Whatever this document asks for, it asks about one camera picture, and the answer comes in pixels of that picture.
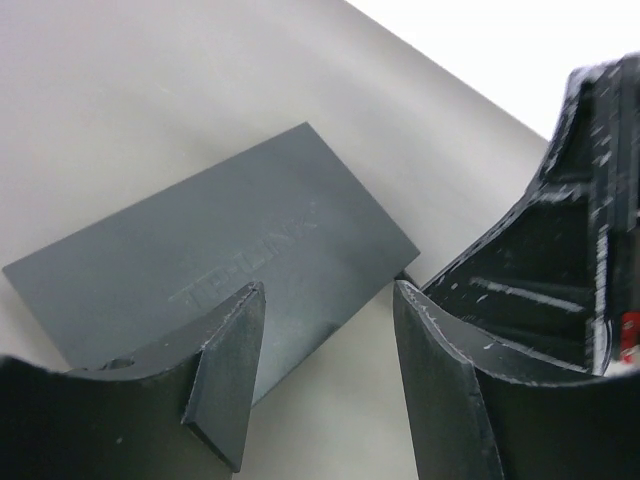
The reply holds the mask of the black network switch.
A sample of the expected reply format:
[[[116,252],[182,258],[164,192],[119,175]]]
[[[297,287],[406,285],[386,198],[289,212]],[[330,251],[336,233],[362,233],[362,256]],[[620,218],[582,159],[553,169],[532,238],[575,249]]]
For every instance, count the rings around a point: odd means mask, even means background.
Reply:
[[[418,255],[303,123],[3,271],[73,367],[129,354],[260,282],[261,400]]]

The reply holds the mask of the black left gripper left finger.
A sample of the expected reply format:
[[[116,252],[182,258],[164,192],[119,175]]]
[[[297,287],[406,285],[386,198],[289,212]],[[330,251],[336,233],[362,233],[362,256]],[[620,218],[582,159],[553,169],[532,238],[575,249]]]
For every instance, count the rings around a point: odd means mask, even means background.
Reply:
[[[242,465],[265,321],[252,282],[98,369],[1,359],[5,479],[229,479]]]

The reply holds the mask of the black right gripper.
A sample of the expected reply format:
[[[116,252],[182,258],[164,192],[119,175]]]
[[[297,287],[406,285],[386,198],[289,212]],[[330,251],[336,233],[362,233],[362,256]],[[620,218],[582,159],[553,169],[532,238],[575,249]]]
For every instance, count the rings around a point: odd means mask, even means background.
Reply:
[[[638,207],[634,53],[569,75],[555,131],[522,197],[422,291],[545,360],[601,374],[628,348],[622,317],[639,308]]]

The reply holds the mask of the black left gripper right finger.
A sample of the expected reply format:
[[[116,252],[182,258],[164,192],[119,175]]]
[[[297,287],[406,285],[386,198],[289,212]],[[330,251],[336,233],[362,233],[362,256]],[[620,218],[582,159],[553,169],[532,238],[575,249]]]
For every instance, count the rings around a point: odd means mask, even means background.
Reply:
[[[639,375],[546,361],[441,309],[411,283],[393,320],[422,479],[635,479]]]

